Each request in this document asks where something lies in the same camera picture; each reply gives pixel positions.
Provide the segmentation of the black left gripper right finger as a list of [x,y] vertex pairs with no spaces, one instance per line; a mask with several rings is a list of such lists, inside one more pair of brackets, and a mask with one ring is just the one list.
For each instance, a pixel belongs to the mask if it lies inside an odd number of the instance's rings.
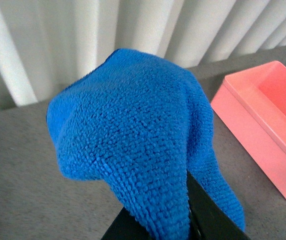
[[187,172],[190,240],[249,240],[250,238],[226,216],[210,196]]

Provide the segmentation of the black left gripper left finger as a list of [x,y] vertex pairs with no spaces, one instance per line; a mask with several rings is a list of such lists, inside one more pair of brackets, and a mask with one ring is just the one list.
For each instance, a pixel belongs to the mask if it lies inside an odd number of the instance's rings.
[[123,208],[101,239],[147,240],[148,232]]

